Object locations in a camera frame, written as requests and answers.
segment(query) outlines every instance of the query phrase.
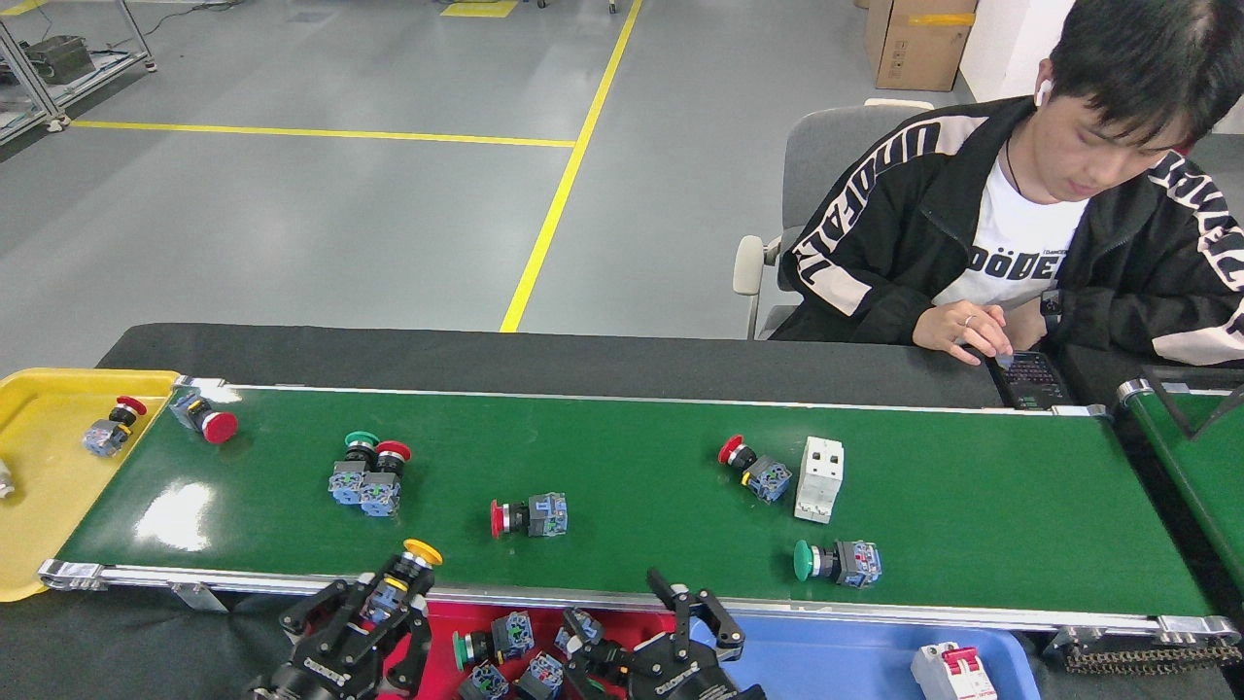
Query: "gray chair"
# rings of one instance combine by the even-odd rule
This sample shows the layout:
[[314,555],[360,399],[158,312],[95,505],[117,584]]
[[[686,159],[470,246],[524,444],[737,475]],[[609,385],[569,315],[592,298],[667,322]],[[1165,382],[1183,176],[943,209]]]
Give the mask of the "gray chair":
[[[786,137],[781,187],[782,234],[768,244],[756,235],[745,235],[734,256],[734,292],[751,297],[748,338],[769,337],[795,310],[794,305],[775,305],[756,329],[764,267],[776,266],[833,183],[870,145],[903,119],[932,108],[928,102],[868,99],[862,106],[812,112],[795,123]],[[780,271],[776,280],[779,288],[794,290]]]

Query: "white t-shirt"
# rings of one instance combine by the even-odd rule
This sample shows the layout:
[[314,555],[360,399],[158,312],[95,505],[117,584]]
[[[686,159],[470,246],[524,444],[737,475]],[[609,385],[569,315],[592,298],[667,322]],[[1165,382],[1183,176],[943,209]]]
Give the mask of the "white t-shirt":
[[1010,311],[1054,288],[1054,276],[1087,204],[1034,204],[1015,191],[994,160],[980,195],[972,260],[959,279],[933,297],[933,303],[967,298]]

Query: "cable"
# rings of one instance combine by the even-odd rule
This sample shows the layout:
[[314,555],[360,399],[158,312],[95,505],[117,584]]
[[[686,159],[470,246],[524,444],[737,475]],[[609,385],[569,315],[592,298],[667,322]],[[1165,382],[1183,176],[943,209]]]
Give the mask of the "cable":
[[[210,10],[213,12],[225,12],[228,10],[231,10],[231,9],[236,7],[238,5],[241,5],[246,0],[224,0],[221,2],[200,2],[199,5],[195,5],[195,6],[190,7],[189,10],[185,10],[183,12],[173,12],[170,15],[164,15],[163,17],[159,19],[159,21],[156,22],[156,26],[153,26],[151,29],[151,31],[144,31],[143,36],[151,36],[151,35],[156,34],[156,30],[159,29],[160,25],[163,25],[164,20],[167,20],[167,19],[180,17],[183,15],[189,15],[190,12],[197,12],[199,10]],[[116,48],[117,46],[121,46],[122,44],[126,44],[128,41],[133,41],[133,37],[122,39],[121,41],[118,41],[116,44],[106,44],[106,46],[111,51],[111,50]]]
[[47,12],[44,11],[42,1],[35,5],[35,9],[39,10],[40,15],[44,15],[45,20],[47,20],[47,26],[44,29],[44,37],[39,40],[39,42],[42,44],[47,39],[47,35],[52,32],[52,17],[49,17]]

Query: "black jacket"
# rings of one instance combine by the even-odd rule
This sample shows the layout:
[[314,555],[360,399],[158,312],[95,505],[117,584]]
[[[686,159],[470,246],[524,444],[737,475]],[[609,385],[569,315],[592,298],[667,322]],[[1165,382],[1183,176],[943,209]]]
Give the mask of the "black jacket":
[[[985,179],[1033,111],[1026,97],[947,107],[878,140],[782,255],[804,302],[774,337],[911,343],[967,267]],[[1062,321],[1047,341],[1195,366],[1244,359],[1244,231],[1173,150],[1088,201],[1057,287]]]

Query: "wristwatch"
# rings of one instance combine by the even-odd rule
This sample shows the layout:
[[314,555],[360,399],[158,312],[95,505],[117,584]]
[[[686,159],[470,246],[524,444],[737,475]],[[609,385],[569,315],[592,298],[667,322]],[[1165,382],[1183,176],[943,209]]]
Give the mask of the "wristwatch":
[[1041,317],[1045,318],[1045,333],[1050,334],[1062,321],[1062,291],[1050,288],[1041,292]]

